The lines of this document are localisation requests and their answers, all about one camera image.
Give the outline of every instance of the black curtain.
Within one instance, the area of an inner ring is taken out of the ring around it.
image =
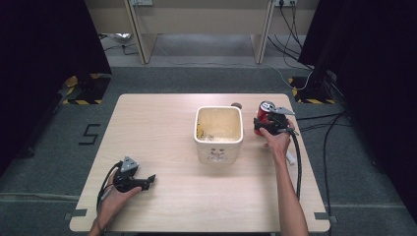
[[[331,59],[325,69],[336,72],[356,130],[417,221],[417,4],[351,0],[349,24],[335,29],[343,4],[320,1],[300,61]],[[345,34],[338,42],[328,40],[335,30]],[[337,47],[325,52],[321,42]]]
[[[111,70],[83,0],[2,0],[0,40],[3,173],[66,79]]]

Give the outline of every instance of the gray carpet floor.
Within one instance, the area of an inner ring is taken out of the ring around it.
[[[0,235],[83,235],[70,230],[66,216],[76,207],[117,98],[123,93],[285,93],[291,98],[300,128],[328,124],[334,117],[302,118],[345,110],[342,102],[297,103],[291,89],[271,68],[120,67],[112,71],[101,104],[60,105],[34,146],[35,156],[15,159],[0,179]],[[284,80],[308,75],[295,69],[281,73]],[[79,146],[90,141],[83,137],[88,124],[100,125],[90,128],[98,134],[95,145]],[[325,125],[306,129],[302,135],[328,207],[323,162],[327,130]],[[332,235],[417,235],[416,223],[388,177],[373,165],[348,115],[330,131],[326,151],[331,215],[337,218]]]

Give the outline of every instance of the desk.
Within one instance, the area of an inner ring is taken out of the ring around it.
[[[255,62],[264,56],[272,0],[153,0],[151,7],[126,4],[147,63],[159,33],[223,33],[251,36]]]
[[[270,100],[292,109],[284,94],[124,94],[108,124],[77,204],[87,214],[73,217],[73,231],[89,231],[95,201],[108,170],[125,155],[141,164],[135,178],[156,180],[148,191],[128,202],[109,226],[118,232],[279,232],[273,160],[265,138],[255,135],[253,118],[259,104]],[[234,164],[200,163],[193,139],[197,109],[240,102],[244,140]],[[296,129],[295,118],[289,116]],[[302,137],[301,205],[311,232],[324,232],[326,212]],[[295,153],[294,145],[289,150]],[[289,166],[294,187],[297,166]]]

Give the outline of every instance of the white container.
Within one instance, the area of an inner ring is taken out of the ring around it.
[[[235,162],[243,142],[242,113],[235,106],[202,106],[196,115],[194,140],[199,160],[207,164]]]

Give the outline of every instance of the red can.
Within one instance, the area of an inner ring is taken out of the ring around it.
[[[257,120],[258,122],[268,124],[268,115],[270,114],[270,110],[274,109],[275,105],[271,101],[263,101],[258,108],[257,113]],[[254,130],[255,134],[262,136],[262,133],[259,130]]]

